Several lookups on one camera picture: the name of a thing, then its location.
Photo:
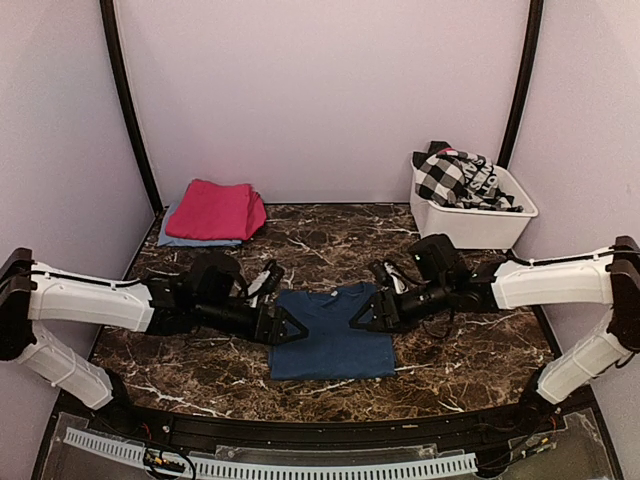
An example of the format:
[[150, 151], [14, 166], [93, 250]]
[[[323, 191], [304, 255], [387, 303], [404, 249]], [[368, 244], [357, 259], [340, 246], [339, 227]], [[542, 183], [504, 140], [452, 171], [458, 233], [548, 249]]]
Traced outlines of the dark blue garment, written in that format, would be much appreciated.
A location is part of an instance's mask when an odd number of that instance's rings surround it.
[[293, 381], [394, 376], [391, 336], [349, 325], [375, 293], [376, 286], [371, 283], [342, 286], [331, 293], [281, 291], [276, 305], [303, 324], [309, 335], [272, 348], [270, 377], [275, 381]]

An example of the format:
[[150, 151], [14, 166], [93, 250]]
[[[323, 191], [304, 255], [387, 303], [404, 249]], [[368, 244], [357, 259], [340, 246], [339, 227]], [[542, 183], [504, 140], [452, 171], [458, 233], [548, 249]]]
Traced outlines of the pink trousers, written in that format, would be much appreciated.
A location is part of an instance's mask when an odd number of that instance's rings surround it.
[[194, 179], [169, 217], [166, 233], [196, 240], [249, 240], [266, 222], [263, 200], [250, 184]]

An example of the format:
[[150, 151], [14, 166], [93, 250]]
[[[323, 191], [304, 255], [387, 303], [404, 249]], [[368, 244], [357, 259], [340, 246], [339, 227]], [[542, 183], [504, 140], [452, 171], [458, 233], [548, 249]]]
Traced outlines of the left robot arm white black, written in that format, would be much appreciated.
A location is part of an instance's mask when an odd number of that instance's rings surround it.
[[111, 326], [151, 336], [206, 327], [253, 343], [282, 345], [309, 335], [287, 310], [262, 302], [283, 275], [283, 268], [269, 261], [247, 282], [236, 259], [209, 252], [181, 273], [117, 281], [55, 269], [20, 247], [1, 266], [1, 358], [26, 366], [87, 408], [102, 410], [103, 421], [117, 434], [131, 436], [141, 427], [141, 415], [128, 404], [123, 381], [61, 342], [46, 322]]

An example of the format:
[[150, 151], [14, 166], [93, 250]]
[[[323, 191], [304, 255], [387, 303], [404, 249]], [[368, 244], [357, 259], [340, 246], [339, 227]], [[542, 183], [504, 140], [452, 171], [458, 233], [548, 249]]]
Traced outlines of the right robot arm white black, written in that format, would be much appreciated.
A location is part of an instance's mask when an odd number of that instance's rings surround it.
[[511, 410], [510, 430], [534, 432], [576, 390], [639, 353], [639, 245], [630, 236], [588, 253], [540, 260], [509, 256], [475, 269], [443, 233], [420, 239], [408, 252], [421, 281], [409, 288], [394, 263], [372, 262], [380, 288], [350, 319], [351, 328], [406, 333], [444, 311], [540, 307], [575, 319], [596, 308], [582, 338], [532, 374]]

